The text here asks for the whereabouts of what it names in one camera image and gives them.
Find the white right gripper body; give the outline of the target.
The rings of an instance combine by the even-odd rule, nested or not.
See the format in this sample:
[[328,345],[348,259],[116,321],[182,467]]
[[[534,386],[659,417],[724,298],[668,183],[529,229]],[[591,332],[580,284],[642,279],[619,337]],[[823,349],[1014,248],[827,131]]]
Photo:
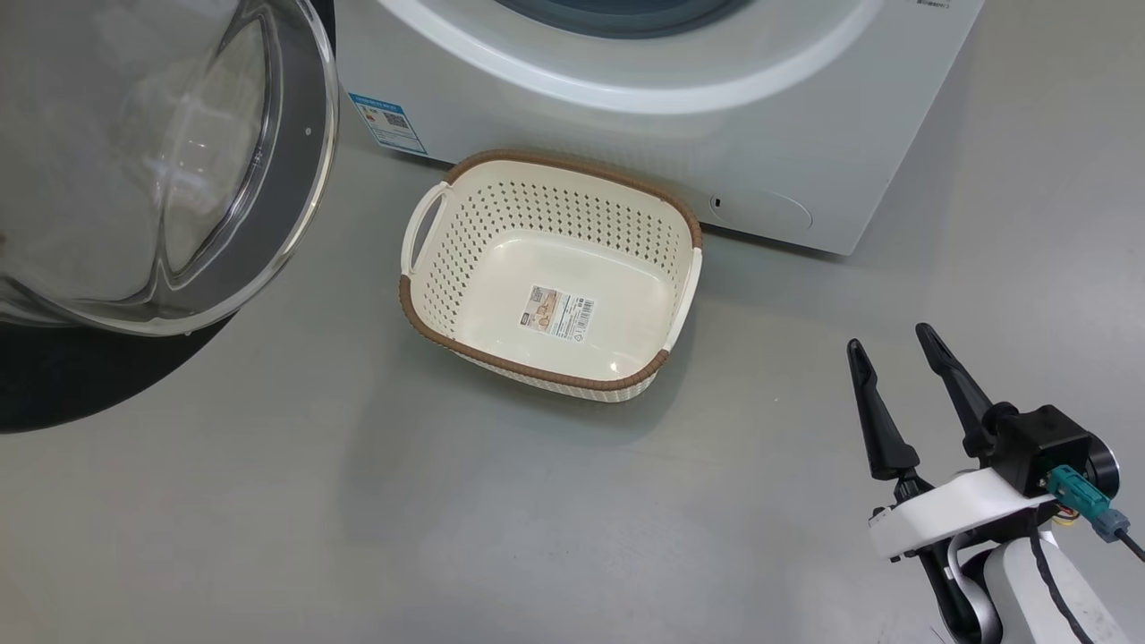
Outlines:
[[933,545],[941,539],[955,537],[963,531],[981,529],[989,523],[1052,500],[1051,495],[1041,493],[1034,497],[1022,496],[993,469],[986,468],[963,473],[913,500],[898,502],[895,508],[879,511],[869,521],[869,534],[875,553],[890,559]]

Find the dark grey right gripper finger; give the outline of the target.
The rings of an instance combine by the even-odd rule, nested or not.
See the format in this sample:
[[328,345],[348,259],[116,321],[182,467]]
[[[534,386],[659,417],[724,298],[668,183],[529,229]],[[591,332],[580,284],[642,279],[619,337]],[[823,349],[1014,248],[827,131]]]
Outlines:
[[892,421],[877,391],[877,372],[862,341],[858,338],[848,341],[846,355],[870,476],[875,480],[890,481],[915,474],[919,454],[911,445],[905,443],[895,421]]
[[927,358],[931,370],[940,376],[957,413],[963,429],[963,449],[969,457],[989,457],[993,453],[995,438],[989,429],[984,427],[984,415],[993,407],[973,376],[966,371],[960,360],[942,341],[933,325],[919,323],[915,325],[921,350]]

